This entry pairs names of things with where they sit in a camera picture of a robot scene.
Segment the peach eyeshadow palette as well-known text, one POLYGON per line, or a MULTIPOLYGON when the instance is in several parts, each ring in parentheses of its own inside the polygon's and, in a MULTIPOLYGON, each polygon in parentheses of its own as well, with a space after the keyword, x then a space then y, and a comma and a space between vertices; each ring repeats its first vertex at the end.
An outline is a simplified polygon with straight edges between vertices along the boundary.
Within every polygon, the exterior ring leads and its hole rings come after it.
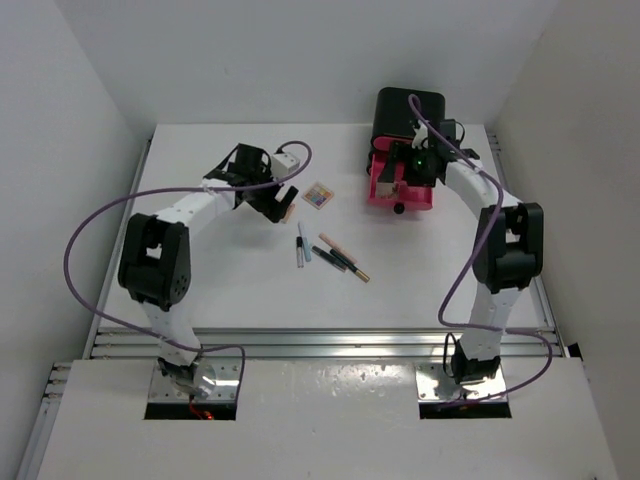
POLYGON ((286 212, 285 215, 282 217, 282 219, 280 220, 280 223, 286 224, 289 221, 289 218, 291 217, 293 210, 295 208, 295 205, 290 205, 286 212))

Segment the pink drawer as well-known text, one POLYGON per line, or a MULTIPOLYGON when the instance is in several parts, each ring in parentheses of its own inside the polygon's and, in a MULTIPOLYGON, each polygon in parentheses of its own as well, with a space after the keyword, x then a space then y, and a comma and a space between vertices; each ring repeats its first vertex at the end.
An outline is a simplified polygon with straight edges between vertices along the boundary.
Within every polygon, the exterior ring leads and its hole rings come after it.
POLYGON ((371 150, 374 153, 388 152, 393 142, 401 142, 404 144, 412 144, 412 137, 397 137, 381 135, 371 140, 371 150))
POLYGON ((369 175, 367 202, 371 206, 391 209, 401 215, 411 211, 428 211, 433 206, 433 188, 429 186, 410 186, 405 180, 396 199, 378 199, 375 197, 376 179, 388 159, 387 152, 369 152, 366 167, 369 175))

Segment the pink top drawer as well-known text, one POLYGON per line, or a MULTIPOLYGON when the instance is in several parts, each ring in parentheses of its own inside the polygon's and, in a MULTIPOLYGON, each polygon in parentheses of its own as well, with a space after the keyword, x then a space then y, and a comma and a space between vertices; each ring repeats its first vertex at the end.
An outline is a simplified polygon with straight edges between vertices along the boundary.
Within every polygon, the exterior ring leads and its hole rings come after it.
POLYGON ((412 137, 397 137, 381 135, 371 140, 371 150, 374 153, 388 152, 393 142, 401 142, 404 144, 412 144, 412 137))

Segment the brown concealer palette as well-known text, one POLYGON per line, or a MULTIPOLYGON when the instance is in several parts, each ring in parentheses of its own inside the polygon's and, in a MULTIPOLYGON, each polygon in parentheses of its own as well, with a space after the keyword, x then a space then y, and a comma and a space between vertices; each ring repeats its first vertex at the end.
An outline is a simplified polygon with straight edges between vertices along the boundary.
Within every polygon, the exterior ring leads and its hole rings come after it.
POLYGON ((387 161, 376 179, 375 197, 378 199, 396 199, 404 186, 404 164, 387 161))

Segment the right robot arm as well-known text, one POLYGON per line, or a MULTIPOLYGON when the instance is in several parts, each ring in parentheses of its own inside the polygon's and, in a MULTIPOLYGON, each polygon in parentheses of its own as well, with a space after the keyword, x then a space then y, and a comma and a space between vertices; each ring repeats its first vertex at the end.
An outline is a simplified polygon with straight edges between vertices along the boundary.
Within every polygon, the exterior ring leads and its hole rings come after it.
POLYGON ((401 197, 442 184, 478 222, 470 257, 438 310, 445 312, 461 281, 473 274, 477 289, 470 318, 453 354, 444 359, 445 373, 461 384, 497 373, 513 306, 542 271, 544 212, 510 194, 474 150, 463 148, 456 129, 454 121, 434 127, 418 119, 413 138, 374 141, 371 160, 381 165, 376 195, 401 197))

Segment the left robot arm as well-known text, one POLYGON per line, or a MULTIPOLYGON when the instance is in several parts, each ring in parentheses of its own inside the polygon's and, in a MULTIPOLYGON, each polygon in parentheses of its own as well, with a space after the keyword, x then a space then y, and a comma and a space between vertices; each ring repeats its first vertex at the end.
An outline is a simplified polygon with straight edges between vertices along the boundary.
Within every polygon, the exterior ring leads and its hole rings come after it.
POLYGON ((298 193, 283 184, 304 165, 286 146, 268 153, 238 144, 203 177, 197 191, 154 214, 136 213, 129 219, 118 283, 159 336, 158 365, 177 389, 196 394, 204 374, 202 344, 182 303, 191 285, 192 240, 242 204, 280 222, 298 193))

